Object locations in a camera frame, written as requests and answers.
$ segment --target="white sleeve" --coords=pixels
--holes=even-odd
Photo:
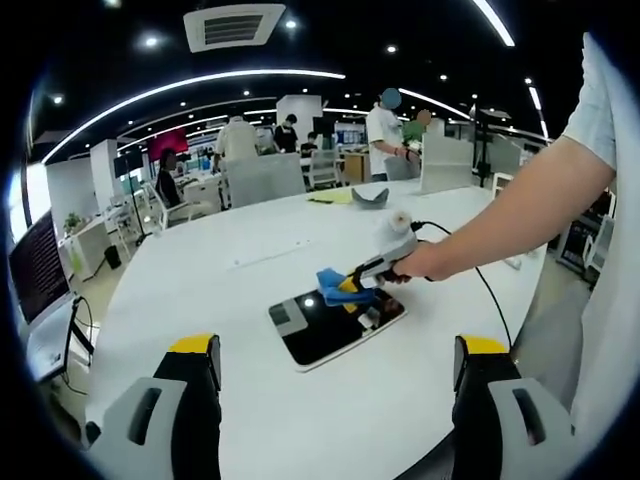
[[[584,36],[584,84],[580,100],[562,134],[595,153],[611,168],[616,168],[616,142],[611,102],[603,68],[608,66],[602,49],[589,34]]]
[[[384,140],[382,120],[375,110],[367,115],[367,137],[369,138],[369,143]]]
[[[225,149],[225,143],[226,143],[226,128],[223,128],[222,130],[220,130],[220,133],[218,134],[218,140],[216,141],[216,153],[218,155],[222,155],[224,153],[224,149]]]

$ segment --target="air vent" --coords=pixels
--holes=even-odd
[[[184,26],[191,52],[217,48],[264,45],[285,6],[229,5],[187,13]]]

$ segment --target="white shirt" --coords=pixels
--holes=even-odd
[[[616,170],[618,195],[607,260],[582,315],[582,364],[571,413],[586,453],[624,408],[640,372],[640,111],[626,79],[589,34],[583,68],[580,103],[564,136]]]
[[[371,175],[387,173],[384,161],[393,155],[376,148],[373,142],[383,140],[392,147],[402,146],[402,122],[391,110],[376,103],[367,115],[367,136],[369,137],[369,163]]]
[[[226,162],[240,158],[257,157],[258,134],[242,117],[231,117],[229,124],[225,125],[218,134],[216,153],[222,155]]]

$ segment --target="potted plant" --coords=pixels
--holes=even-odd
[[[71,212],[64,222],[64,231],[67,235],[72,235],[80,225],[80,217]]]

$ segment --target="black ceiling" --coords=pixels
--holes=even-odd
[[[107,8],[105,0],[74,4],[69,11],[72,14],[65,16],[64,28],[50,39],[48,61],[36,89],[35,138],[45,131],[72,130],[135,94],[203,74],[288,67],[343,73],[347,79],[253,77],[172,90],[96,123],[63,149],[61,157],[82,151],[86,143],[129,130],[129,120],[140,124],[178,112],[181,101],[193,108],[242,98],[245,89],[254,97],[280,97],[309,88],[310,93],[329,100],[331,107],[357,104],[364,110],[387,86],[404,87],[461,110],[468,110],[460,104],[470,106],[471,95],[477,93],[482,106],[507,111],[516,128],[540,132],[525,77],[533,78],[540,92],[549,133],[554,137],[575,106],[581,85],[584,26],[572,15],[572,7],[562,3],[490,0],[516,42],[515,48],[507,48],[471,0],[287,1],[287,10],[266,45],[197,54],[188,48],[184,14],[227,2],[121,3],[117,9]],[[298,24],[293,31],[284,28],[290,18]],[[149,32],[162,39],[152,51],[139,48],[142,36]],[[389,44],[397,45],[395,55],[385,53]],[[449,80],[441,82],[441,74]],[[361,96],[347,100],[346,92]],[[50,95],[55,93],[64,95],[60,106],[51,101]],[[404,101],[399,113],[409,113],[410,105],[432,108],[407,97]],[[256,102],[237,111],[274,108],[274,103]],[[229,112],[229,108],[219,108],[194,115],[197,119]],[[173,124],[183,121],[189,121],[186,115],[171,120]],[[39,145],[32,160],[42,158],[52,147]]]

